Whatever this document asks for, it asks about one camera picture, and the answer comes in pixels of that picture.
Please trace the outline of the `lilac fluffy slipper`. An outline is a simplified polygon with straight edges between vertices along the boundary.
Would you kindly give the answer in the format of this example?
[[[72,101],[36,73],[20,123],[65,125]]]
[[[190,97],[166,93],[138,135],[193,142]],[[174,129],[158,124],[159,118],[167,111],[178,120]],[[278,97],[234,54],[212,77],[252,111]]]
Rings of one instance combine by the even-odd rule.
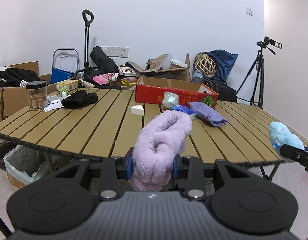
[[[184,152],[191,129],[190,116],[179,111],[165,111],[144,126],[132,154],[129,182],[135,191],[161,191],[171,179],[173,159]]]

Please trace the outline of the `light blue plush toy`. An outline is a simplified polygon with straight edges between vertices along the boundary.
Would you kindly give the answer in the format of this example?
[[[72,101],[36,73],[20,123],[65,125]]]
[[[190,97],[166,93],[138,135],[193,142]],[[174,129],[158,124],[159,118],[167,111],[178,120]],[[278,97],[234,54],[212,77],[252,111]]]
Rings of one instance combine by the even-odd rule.
[[[287,163],[294,163],[293,160],[287,159],[283,157],[280,153],[280,148],[283,145],[290,145],[301,150],[305,150],[302,141],[298,136],[293,134],[288,127],[282,122],[273,121],[271,122],[268,133],[271,141],[271,145],[273,146],[275,152]]]

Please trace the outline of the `white wedge sponge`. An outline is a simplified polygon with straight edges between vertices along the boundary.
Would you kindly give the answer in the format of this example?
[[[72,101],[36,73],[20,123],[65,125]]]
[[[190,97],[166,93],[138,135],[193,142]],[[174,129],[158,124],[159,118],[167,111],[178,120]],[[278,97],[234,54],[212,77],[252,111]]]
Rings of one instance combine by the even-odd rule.
[[[144,116],[145,110],[142,105],[134,105],[134,106],[131,106],[130,112],[131,114],[134,114],[134,115]]]

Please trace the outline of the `blue handkerchief tissue pack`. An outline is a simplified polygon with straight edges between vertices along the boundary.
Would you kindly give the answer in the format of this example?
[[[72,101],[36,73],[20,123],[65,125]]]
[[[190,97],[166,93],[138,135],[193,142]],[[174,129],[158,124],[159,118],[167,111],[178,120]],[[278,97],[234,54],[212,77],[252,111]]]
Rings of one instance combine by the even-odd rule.
[[[186,113],[187,115],[190,116],[191,120],[196,119],[196,112],[193,111],[192,109],[189,109],[188,107],[185,107],[185,106],[182,106],[182,105],[177,105],[177,106],[171,106],[170,109],[173,110],[173,111],[179,111],[179,112],[182,112],[182,113]]]

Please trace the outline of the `purple knitted cloth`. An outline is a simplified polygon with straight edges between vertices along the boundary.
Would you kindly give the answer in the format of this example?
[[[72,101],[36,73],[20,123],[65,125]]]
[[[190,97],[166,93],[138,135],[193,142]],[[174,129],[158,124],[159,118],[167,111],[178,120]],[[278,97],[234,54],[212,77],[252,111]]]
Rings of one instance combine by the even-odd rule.
[[[196,113],[199,119],[202,119],[214,127],[220,127],[228,124],[228,120],[219,114],[215,109],[203,102],[189,102],[189,107]]]

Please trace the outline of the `red fruit cardboard box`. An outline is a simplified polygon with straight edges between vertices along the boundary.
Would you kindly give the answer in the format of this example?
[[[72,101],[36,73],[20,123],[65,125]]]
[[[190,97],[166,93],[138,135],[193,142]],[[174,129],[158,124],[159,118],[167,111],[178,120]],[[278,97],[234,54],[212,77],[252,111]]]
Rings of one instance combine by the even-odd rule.
[[[187,107],[189,102],[203,102],[215,108],[219,97],[217,92],[201,83],[142,76],[136,83],[135,100],[161,105],[166,92],[177,94],[179,104]]]

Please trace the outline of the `black suitcase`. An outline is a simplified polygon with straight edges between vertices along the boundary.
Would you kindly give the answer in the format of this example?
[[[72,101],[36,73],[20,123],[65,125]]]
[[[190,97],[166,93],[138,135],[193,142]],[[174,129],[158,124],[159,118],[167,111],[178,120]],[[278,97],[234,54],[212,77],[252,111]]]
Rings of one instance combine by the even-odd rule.
[[[203,83],[207,87],[211,88],[213,91],[217,92],[217,94],[219,95],[219,100],[237,102],[236,90],[234,90],[233,88],[205,78],[203,78]]]

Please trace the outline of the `blue water bottle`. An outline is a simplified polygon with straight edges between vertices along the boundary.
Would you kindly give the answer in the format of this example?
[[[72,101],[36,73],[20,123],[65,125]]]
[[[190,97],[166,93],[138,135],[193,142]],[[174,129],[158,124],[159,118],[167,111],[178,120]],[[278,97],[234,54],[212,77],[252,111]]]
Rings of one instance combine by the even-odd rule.
[[[193,77],[191,80],[193,83],[202,83],[203,82],[203,74],[199,70],[195,70],[193,73]]]

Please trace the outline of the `open brown cardboard box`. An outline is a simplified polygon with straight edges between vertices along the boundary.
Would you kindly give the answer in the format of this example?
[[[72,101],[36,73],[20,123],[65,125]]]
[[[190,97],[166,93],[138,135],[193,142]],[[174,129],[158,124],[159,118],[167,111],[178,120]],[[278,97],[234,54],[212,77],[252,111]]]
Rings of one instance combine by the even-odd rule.
[[[189,53],[186,54],[185,61],[174,59],[170,53],[149,59],[146,68],[141,71],[141,74],[149,77],[162,77],[190,82]]]

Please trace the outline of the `yellow small carton box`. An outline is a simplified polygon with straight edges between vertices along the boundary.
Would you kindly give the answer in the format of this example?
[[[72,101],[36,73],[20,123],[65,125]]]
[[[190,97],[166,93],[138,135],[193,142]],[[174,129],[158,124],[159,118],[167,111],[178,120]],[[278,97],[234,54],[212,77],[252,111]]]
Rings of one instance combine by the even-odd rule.
[[[60,82],[57,82],[56,83],[56,90],[57,91],[71,91],[71,90],[74,90],[76,88],[79,87],[79,81],[78,80],[72,80],[72,79],[69,79],[69,80],[63,80],[63,81],[60,81]]]

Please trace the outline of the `cardboard box with green liner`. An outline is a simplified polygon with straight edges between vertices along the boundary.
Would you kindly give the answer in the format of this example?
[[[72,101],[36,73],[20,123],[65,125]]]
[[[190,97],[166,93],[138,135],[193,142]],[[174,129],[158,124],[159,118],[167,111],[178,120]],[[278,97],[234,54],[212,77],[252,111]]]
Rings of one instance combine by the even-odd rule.
[[[21,189],[50,173],[43,153],[17,145],[3,158],[9,182]]]

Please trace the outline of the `dark blue fabric bag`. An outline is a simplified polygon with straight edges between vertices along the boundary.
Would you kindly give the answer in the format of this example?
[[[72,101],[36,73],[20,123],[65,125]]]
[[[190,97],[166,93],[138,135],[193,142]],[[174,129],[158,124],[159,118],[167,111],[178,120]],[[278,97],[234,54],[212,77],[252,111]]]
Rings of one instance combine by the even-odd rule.
[[[218,49],[213,51],[200,52],[202,54],[207,54],[211,57],[216,64],[216,75],[212,77],[206,77],[203,75],[203,78],[220,83],[222,85],[227,85],[227,78],[236,63],[238,54],[232,54],[226,50]]]

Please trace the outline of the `clear jar of snacks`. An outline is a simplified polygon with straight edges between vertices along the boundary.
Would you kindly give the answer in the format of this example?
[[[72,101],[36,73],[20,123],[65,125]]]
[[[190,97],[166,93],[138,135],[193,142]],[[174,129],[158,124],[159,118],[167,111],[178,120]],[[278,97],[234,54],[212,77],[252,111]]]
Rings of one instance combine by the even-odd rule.
[[[28,107],[31,111],[42,110],[47,107],[47,82],[33,81],[26,84]]]

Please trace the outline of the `black bag by wall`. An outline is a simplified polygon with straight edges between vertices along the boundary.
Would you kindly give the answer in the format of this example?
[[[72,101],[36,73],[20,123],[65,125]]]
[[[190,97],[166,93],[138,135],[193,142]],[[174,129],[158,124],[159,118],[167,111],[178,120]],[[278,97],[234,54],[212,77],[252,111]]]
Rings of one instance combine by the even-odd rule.
[[[107,56],[100,46],[96,46],[92,49],[90,57],[95,65],[98,67],[98,70],[101,70],[105,73],[118,73],[118,66],[116,63]]]

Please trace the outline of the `white wall socket panel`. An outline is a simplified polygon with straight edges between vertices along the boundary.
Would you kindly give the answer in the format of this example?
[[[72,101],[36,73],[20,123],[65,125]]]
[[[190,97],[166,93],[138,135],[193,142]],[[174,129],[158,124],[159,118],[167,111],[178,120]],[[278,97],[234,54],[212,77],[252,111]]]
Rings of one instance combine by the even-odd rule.
[[[128,47],[113,47],[113,46],[101,46],[102,51],[109,57],[129,57]]]

